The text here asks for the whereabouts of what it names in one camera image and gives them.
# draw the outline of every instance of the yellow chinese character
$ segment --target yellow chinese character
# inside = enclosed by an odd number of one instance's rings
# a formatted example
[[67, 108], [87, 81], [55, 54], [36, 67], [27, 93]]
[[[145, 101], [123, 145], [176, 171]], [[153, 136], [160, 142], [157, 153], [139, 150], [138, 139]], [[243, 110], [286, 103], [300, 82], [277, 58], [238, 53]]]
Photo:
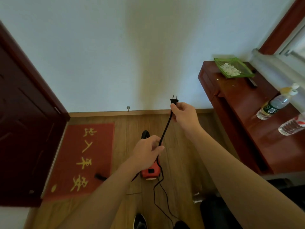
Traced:
[[86, 181], [86, 178], [81, 177], [80, 175], [78, 175], [78, 179], [76, 179], [76, 180], [73, 177], [73, 182], [74, 182], [74, 186], [72, 187], [72, 189], [70, 191], [73, 191], [75, 187], [77, 187], [77, 191], [79, 191], [79, 188], [81, 186], [83, 186], [83, 188], [85, 188], [88, 183], [88, 181]]
[[93, 131], [93, 130], [94, 130], [93, 128], [91, 128], [91, 129], [89, 129], [89, 130], [86, 128], [86, 129], [85, 129], [85, 135], [84, 135], [84, 136], [87, 136], [87, 133], [89, 133], [91, 136], [93, 136], [93, 133], [94, 133], [94, 132], [97, 132], [97, 131]]
[[85, 140], [85, 143], [87, 144], [87, 148], [89, 148], [89, 147], [92, 145], [93, 142], [88, 143], [88, 142]]
[[82, 169], [84, 169], [85, 168], [85, 165], [86, 166], [88, 166], [88, 165], [92, 165], [91, 164], [91, 159], [84, 159], [83, 157], [81, 158], [81, 160], [82, 160], [82, 162], [80, 162], [80, 163], [76, 163], [77, 165], [83, 165], [83, 167], [82, 167]]

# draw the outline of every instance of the black plug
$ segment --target black plug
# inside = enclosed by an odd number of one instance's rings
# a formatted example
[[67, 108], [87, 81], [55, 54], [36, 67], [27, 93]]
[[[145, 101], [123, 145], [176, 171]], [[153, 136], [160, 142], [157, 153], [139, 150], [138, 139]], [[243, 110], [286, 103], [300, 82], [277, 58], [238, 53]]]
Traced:
[[176, 96], [176, 99], [174, 99], [174, 98], [172, 98], [172, 99], [170, 99], [170, 101], [171, 101], [171, 104], [177, 104], [177, 102], [179, 102], [179, 100], [177, 100], [177, 97], [178, 96]]

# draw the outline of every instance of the forearm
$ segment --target forearm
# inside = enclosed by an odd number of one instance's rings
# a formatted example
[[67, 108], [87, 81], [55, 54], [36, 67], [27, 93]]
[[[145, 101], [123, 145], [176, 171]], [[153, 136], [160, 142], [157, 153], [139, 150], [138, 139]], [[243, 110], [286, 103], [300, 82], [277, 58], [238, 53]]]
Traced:
[[219, 193], [244, 229], [305, 228], [305, 213], [203, 129], [190, 135]]
[[60, 225], [65, 228], [110, 228], [129, 183], [138, 170], [128, 159]]

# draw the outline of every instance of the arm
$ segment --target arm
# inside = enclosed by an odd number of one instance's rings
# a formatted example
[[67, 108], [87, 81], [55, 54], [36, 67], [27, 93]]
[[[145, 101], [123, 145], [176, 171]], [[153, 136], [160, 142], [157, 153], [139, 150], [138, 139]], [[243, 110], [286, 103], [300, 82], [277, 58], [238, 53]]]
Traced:
[[227, 206], [244, 228], [305, 228], [305, 213], [279, 190], [234, 158], [200, 126], [195, 108], [170, 105], [193, 142]]
[[141, 170], [149, 168], [164, 149], [164, 146], [158, 146], [159, 141], [160, 138], [156, 135], [141, 139], [136, 144], [132, 156], [85, 202], [78, 206], [58, 228], [110, 228], [133, 177]]

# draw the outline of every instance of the wooden door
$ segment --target wooden door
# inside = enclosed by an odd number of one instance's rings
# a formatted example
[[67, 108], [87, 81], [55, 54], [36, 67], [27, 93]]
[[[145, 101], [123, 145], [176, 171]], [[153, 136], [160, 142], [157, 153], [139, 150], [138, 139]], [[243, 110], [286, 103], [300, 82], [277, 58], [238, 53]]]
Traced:
[[66, 122], [0, 45], [0, 205], [40, 205]]

